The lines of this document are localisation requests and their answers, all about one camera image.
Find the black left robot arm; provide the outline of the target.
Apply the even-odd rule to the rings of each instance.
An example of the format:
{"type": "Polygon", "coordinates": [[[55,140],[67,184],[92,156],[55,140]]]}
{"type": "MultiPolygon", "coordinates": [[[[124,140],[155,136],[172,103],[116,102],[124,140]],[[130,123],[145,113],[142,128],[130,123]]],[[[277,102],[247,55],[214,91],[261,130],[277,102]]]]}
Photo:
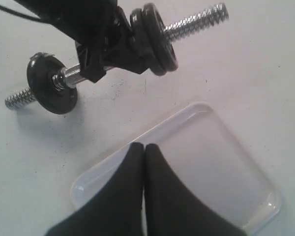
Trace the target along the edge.
{"type": "Polygon", "coordinates": [[[136,74],[148,69],[116,0],[20,0],[18,3],[75,41],[82,77],[95,83],[106,75],[106,66],[136,74]]]}

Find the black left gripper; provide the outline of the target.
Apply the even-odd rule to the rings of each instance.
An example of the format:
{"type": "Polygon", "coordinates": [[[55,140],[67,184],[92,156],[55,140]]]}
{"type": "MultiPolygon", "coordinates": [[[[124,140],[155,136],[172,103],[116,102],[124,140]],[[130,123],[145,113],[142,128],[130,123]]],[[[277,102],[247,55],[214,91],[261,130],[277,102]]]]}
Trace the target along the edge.
{"type": "Polygon", "coordinates": [[[150,69],[150,54],[138,42],[123,9],[116,7],[108,24],[88,43],[75,42],[80,76],[96,83],[108,67],[120,68],[135,74],[150,69]]]}

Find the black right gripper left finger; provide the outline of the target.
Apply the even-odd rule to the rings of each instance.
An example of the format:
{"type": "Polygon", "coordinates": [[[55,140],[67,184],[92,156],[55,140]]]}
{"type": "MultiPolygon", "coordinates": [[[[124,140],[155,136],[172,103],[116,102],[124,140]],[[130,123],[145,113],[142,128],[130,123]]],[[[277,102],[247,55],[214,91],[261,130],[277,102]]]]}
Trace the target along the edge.
{"type": "Polygon", "coordinates": [[[132,143],[105,186],[48,236],[141,236],[144,146],[132,143]]]}

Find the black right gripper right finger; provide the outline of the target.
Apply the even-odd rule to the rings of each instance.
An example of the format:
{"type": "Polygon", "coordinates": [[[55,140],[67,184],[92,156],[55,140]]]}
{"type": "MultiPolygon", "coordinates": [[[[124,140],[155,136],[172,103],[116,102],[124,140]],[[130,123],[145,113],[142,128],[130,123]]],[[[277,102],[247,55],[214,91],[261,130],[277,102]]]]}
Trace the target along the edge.
{"type": "Polygon", "coordinates": [[[145,149],[145,204],[149,236],[244,236],[203,204],[177,177],[160,148],[145,149]]]}

